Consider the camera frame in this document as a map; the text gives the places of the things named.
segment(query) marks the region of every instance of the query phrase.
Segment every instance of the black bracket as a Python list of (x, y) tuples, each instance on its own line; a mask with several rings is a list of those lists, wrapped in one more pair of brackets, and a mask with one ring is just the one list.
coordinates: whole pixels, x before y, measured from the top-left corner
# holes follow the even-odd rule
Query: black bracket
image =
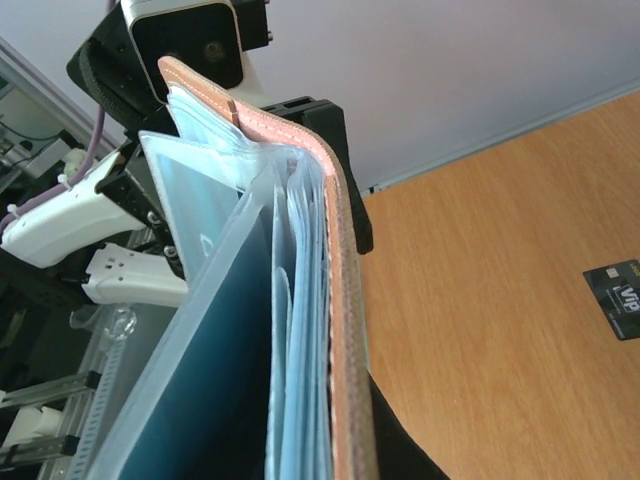
[(174, 253), (175, 243), (169, 225), (163, 214), (148, 198), (144, 189), (126, 170), (127, 163), (140, 154), (139, 144), (127, 142), (120, 149), (120, 158), (109, 174), (98, 182), (95, 191), (103, 194), (129, 215), (149, 227), (158, 244), (163, 247), (163, 255), (167, 259), (171, 271), (174, 275), (184, 279), (184, 269), (180, 259)]

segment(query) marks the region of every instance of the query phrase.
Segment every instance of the metal frame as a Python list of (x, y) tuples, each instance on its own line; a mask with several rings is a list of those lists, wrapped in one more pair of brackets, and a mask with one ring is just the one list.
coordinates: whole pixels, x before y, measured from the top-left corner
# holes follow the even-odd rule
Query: metal frame
[[(11, 87), (22, 91), (51, 113), (74, 138), (88, 144), (94, 120), (42, 75), (9, 42), (0, 36), (0, 73)], [(0, 92), (0, 97), (8, 93)], [(103, 135), (98, 153), (106, 155), (117, 146), (108, 134)]]

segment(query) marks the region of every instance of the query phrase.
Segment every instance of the white plastic part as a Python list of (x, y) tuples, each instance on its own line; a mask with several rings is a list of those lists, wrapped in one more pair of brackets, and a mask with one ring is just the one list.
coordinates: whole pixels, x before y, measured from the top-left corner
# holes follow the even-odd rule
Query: white plastic part
[(55, 265), (69, 253), (144, 224), (95, 192), (119, 152), (107, 155), (75, 185), (11, 222), (2, 236), (7, 252), (38, 268)]
[(3, 448), (34, 438), (53, 437), (60, 428), (62, 413), (49, 407), (22, 407), (16, 415)]
[(87, 296), (98, 304), (148, 303), (179, 307), (187, 295), (187, 284), (176, 277), (167, 260), (157, 255), (132, 252), (108, 243), (93, 256), (83, 285)]
[(67, 190), (71, 190), (71, 185), (69, 185), (69, 177), (67, 177), (64, 173), (58, 175), (58, 183), (64, 185), (64, 188)]

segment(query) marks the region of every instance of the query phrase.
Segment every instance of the black card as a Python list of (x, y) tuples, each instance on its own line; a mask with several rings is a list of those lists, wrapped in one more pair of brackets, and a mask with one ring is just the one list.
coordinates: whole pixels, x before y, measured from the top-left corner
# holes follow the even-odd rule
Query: black card
[(638, 260), (584, 272), (593, 295), (620, 340), (640, 337), (640, 263)]

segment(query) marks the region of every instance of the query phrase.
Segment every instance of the robotic arm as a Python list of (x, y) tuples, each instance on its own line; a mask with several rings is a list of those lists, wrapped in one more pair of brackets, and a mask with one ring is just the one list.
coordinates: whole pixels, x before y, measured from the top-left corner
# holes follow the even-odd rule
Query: robotic arm
[[(107, 15), (67, 72), (125, 127), (130, 141), (79, 184), (16, 218), (2, 236), (0, 256), (10, 255), (14, 269), (37, 277), (29, 288), (56, 291), (40, 295), (40, 303), (51, 297), (70, 309), (79, 307), (79, 298), (96, 304), (180, 305), (187, 287), (171, 232), (152, 199), (153, 187), (145, 188), (133, 173), (142, 159), (140, 130), (176, 133), (157, 61), (173, 55), (233, 95), (264, 106), (268, 101), (246, 51), (268, 45), (271, 38), (265, 0), (122, 0)], [(342, 109), (303, 97), (265, 110), (305, 125), (333, 147), (349, 184), (358, 250), (372, 250), (371, 224), (351, 173)], [(161, 255), (104, 242), (144, 228), (153, 231)], [(87, 259), (75, 262), (70, 274), (68, 259), (82, 251)]]

